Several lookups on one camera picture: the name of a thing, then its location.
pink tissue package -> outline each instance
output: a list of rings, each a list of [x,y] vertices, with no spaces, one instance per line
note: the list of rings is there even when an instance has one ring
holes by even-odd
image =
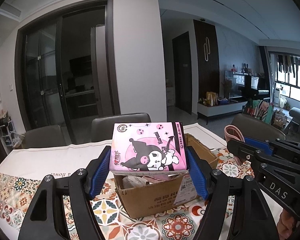
[[[178,174],[188,170],[182,124],[116,123],[109,170],[116,175]]]

blue gripper pad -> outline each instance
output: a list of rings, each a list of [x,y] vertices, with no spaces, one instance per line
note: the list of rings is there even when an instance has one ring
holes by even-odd
[[[111,149],[107,152],[105,158],[102,160],[91,180],[91,189],[89,192],[91,198],[94,198],[96,195],[100,194],[101,189],[106,181],[109,173],[110,154]]]
[[[202,174],[200,168],[195,162],[191,152],[187,148],[188,160],[189,160],[189,174],[191,176],[192,182],[194,184],[197,194],[201,196],[204,200],[208,197],[208,191],[206,188],[206,178]]]
[[[260,141],[257,141],[257,140],[254,140],[254,139],[251,139],[248,137],[244,137],[244,141],[246,144],[248,144],[252,147],[255,147],[259,150],[262,150],[266,155],[272,155],[272,150],[270,149],[268,143],[260,142]]]

pink skull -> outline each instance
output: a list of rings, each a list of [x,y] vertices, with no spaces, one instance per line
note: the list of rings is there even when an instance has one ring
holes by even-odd
[[[141,161],[142,164],[147,164],[148,157],[147,156],[142,156],[141,159],[140,159],[140,161]]]

tablecloth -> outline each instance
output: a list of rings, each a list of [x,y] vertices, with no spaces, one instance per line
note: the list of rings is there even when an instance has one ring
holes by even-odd
[[[249,163],[238,167],[233,156],[226,149],[226,142],[198,124],[184,127],[219,157],[218,168],[232,177],[243,178],[253,175]],[[55,178],[71,175],[78,168],[86,167],[91,159],[97,158],[111,140],[83,145],[70,145],[46,149],[14,150],[0,165],[0,227],[10,239],[18,238],[18,231],[41,179],[52,174]],[[131,219],[127,215],[114,191],[113,174],[102,188],[101,195],[91,201],[96,220],[106,239],[137,240],[145,239],[190,240],[204,214],[206,202],[196,199],[153,216]],[[277,222],[282,210],[271,198],[265,195]],[[226,219],[220,239],[226,239],[230,226],[234,197],[228,198]],[[79,239],[70,199],[64,196],[64,209],[71,239]]]

screw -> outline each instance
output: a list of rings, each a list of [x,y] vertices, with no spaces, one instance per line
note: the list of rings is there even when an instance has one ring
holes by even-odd
[[[52,180],[51,175],[47,175],[47,176],[44,177],[44,181],[49,182],[50,180]]]
[[[219,170],[219,169],[214,169],[214,170],[212,170],[212,173],[213,173],[214,175],[218,176],[218,175],[221,174],[221,170]]]
[[[253,181],[253,177],[252,177],[251,175],[247,175],[247,176],[246,176],[246,180],[247,180],[247,181]]]
[[[86,173],[86,170],[85,169],[78,169],[77,170],[77,174],[78,175],[83,175],[83,174],[85,174]]]

